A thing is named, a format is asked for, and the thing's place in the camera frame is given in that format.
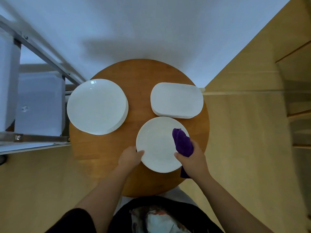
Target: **purple cloth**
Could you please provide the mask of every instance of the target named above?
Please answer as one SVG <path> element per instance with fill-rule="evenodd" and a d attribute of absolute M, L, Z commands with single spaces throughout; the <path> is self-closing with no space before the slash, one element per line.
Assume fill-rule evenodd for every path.
<path fill-rule="evenodd" d="M 180 128 L 174 128 L 172 135 L 177 152 L 182 154 L 183 156 L 190 157 L 190 155 L 192 155 L 194 150 L 190 138 L 187 137 L 184 131 Z M 184 170 L 184 167 L 181 167 L 180 177 L 191 178 Z"/>

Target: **left hand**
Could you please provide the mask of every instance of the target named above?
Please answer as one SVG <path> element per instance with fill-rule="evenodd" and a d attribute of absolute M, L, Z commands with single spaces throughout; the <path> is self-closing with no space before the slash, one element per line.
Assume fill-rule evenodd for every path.
<path fill-rule="evenodd" d="M 136 151 L 136 146 L 129 146 L 123 150 L 121 156 L 119 157 L 118 164 L 123 168 L 132 171 L 142 160 L 142 156 L 145 151 Z"/>

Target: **hand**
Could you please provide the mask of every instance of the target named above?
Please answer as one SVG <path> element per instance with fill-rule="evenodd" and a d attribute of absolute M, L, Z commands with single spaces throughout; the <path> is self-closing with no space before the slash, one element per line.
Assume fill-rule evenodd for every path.
<path fill-rule="evenodd" d="M 119 157 L 119 166 L 132 171 L 142 160 L 144 152 L 145 151 L 143 150 L 137 152 L 136 146 L 127 147 L 125 150 L 123 150 L 121 156 Z"/>
<path fill-rule="evenodd" d="M 176 159 L 181 162 L 186 173 L 195 181 L 198 182 L 202 178 L 210 177 L 206 158 L 196 141 L 191 140 L 194 151 L 190 157 L 185 157 L 180 153 L 175 153 Z"/>

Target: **round white plate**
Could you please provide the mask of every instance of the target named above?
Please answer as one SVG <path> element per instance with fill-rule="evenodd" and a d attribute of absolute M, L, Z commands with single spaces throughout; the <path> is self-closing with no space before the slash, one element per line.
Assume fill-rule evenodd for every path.
<path fill-rule="evenodd" d="M 155 172 L 172 172 L 181 167 L 175 158 L 172 132 L 181 128 L 189 136 L 185 127 L 177 120 L 169 117 L 156 117 L 146 122 L 136 138 L 137 151 L 144 150 L 142 162 Z"/>
<path fill-rule="evenodd" d="M 128 113 L 128 102 L 122 89 L 114 82 L 93 79 L 72 92 L 67 113 L 79 130 L 104 135 L 122 125 Z"/>

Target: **round wooden table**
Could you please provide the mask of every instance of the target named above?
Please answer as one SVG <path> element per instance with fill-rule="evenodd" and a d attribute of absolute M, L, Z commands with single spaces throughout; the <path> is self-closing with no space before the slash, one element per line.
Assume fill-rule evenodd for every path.
<path fill-rule="evenodd" d="M 147 59 L 127 60 L 115 63 L 92 79 L 104 78 L 118 84 L 128 100 L 128 115 L 125 122 L 114 132 L 92 135 L 78 130 L 70 123 L 70 140 L 73 154 L 89 176 L 101 179 L 118 164 L 122 151 L 136 144 L 139 129 L 148 120 L 157 117 L 152 112 L 150 93 L 161 82 L 191 84 L 182 72 L 163 62 Z M 206 105 L 199 115 L 191 119 L 177 119 L 205 151 L 209 134 L 209 118 Z M 128 177 L 122 195 L 130 197 L 150 196 L 166 192 L 181 182 L 181 168 L 170 173 L 158 173 L 143 163 Z"/>

